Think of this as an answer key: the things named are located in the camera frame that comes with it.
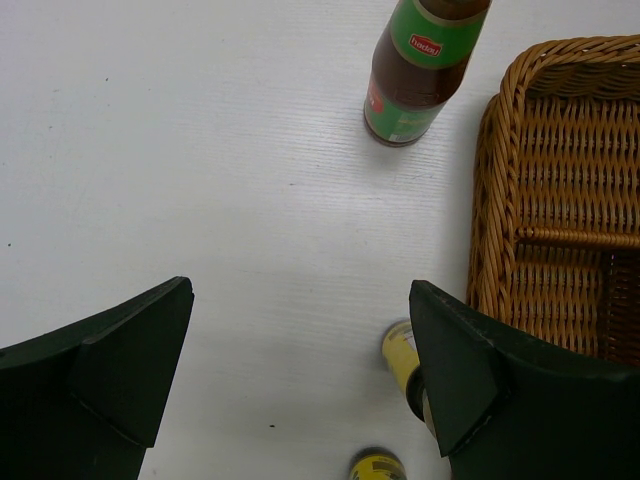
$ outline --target wood grain surface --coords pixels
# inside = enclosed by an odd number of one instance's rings
[[[362,125],[393,7],[0,5],[0,343],[194,282],[141,479],[340,480],[370,444],[410,478],[449,478],[380,336],[415,278],[463,296],[475,137],[509,63],[635,33],[640,6],[496,0],[460,92],[405,149]]]

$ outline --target brown bottle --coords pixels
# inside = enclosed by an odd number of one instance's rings
[[[400,0],[373,54],[365,124],[392,146],[426,133],[458,90],[491,0]]]

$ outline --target yellow can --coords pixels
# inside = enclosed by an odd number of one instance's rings
[[[349,480],[407,480],[402,462],[389,450],[369,447],[351,462]]]
[[[382,356],[396,379],[400,391],[407,399],[411,411],[424,421],[422,404],[424,382],[411,320],[401,320],[387,330],[382,340]]]

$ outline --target green label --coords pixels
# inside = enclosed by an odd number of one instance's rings
[[[390,23],[391,39],[405,60],[419,67],[455,65],[475,47],[486,11],[465,20],[443,20],[420,0],[400,0]]]
[[[404,110],[382,95],[372,77],[364,104],[364,116],[371,130],[383,140],[406,143],[422,136],[442,107],[444,103],[418,112]]]

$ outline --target woven basket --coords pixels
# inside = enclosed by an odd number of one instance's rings
[[[640,366],[640,35],[536,45],[478,138],[467,301]]]

